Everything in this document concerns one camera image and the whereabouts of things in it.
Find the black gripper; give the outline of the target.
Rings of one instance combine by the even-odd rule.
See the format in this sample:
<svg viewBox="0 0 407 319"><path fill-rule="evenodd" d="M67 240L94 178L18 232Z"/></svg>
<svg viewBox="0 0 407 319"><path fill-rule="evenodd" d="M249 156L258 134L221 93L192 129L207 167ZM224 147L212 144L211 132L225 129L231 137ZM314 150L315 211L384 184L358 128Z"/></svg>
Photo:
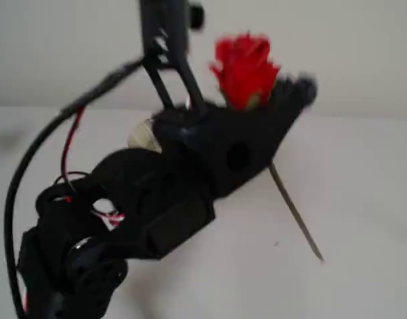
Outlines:
<svg viewBox="0 0 407 319"><path fill-rule="evenodd" d="M217 144L219 112L219 191L217 173L209 164ZM201 116L178 105L152 116L152 131L162 153L178 161L188 175L209 191L212 199L226 197L261 173L301 115L301 107L262 107L238 112L208 104Z"/></svg>

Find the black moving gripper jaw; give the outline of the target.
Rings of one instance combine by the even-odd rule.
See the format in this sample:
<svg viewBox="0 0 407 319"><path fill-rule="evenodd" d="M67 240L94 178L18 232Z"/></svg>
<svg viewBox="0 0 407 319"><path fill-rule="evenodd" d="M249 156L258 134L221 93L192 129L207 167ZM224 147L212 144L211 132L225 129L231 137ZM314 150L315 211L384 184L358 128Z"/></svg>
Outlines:
<svg viewBox="0 0 407 319"><path fill-rule="evenodd" d="M275 105L298 99L301 108L306 108L314 103L318 94L318 83L310 74L299 74L297 77L280 75L276 78L271 90L269 101Z"/></svg>

